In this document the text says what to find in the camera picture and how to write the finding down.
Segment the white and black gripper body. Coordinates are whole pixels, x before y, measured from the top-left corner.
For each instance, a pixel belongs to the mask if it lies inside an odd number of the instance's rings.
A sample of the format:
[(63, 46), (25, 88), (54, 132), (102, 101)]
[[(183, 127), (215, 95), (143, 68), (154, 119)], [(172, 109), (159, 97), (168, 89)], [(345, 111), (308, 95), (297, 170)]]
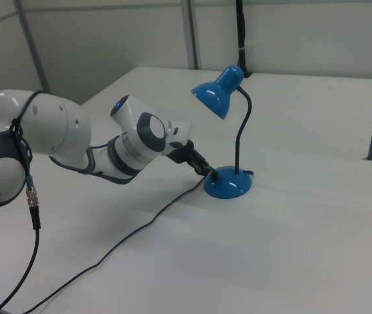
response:
[(190, 140), (192, 132), (190, 122), (168, 121), (164, 155), (177, 164), (192, 159), (194, 144)]

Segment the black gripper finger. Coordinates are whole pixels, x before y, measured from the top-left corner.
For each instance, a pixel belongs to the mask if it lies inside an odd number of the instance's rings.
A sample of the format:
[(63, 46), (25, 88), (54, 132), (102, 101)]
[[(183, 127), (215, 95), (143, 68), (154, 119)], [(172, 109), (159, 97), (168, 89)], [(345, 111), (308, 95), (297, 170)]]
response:
[(195, 170), (195, 172), (203, 177), (209, 177), (212, 180), (218, 180), (218, 172), (213, 168), (206, 159), (195, 149), (194, 143), (191, 141), (193, 146), (191, 153), (190, 166)]
[(187, 164), (191, 166), (195, 173), (200, 176), (207, 176), (210, 173), (210, 165), (205, 158), (197, 155), (192, 155), (191, 159), (187, 161)]

